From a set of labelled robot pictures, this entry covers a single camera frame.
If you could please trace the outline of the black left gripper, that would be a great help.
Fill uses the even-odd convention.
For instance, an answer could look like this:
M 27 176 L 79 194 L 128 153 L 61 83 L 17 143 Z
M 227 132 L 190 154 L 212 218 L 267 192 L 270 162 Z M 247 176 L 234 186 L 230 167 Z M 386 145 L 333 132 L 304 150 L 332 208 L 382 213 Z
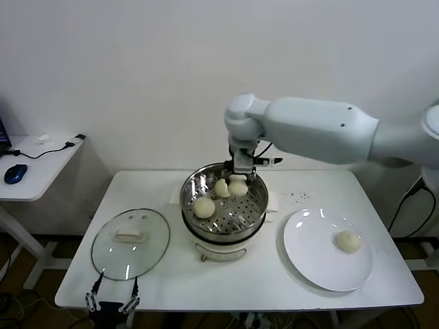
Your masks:
M 85 301 L 89 312 L 89 319 L 96 329 L 115 329 L 119 324 L 126 322 L 126 315 L 123 312 L 132 312 L 140 303 L 138 278 L 134 278 L 134 284 L 130 299 L 125 303 L 121 302 L 100 302 L 97 300 L 97 293 L 104 275 L 101 273 L 94 282 L 92 289 L 85 295 Z

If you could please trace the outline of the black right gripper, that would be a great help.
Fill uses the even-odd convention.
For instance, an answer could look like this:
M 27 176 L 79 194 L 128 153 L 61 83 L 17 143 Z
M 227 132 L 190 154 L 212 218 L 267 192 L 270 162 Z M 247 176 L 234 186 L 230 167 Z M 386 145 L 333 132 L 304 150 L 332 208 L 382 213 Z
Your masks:
M 222 177 L 227 184 L 230 184 L 231 171 L 234 170 L 234 159 L 224 161 L 224 169 L 222 170 Z M 257 176 L 257 168 L 253 167 L 252 171 L 248 174 L 248 183 L 252 184 Z

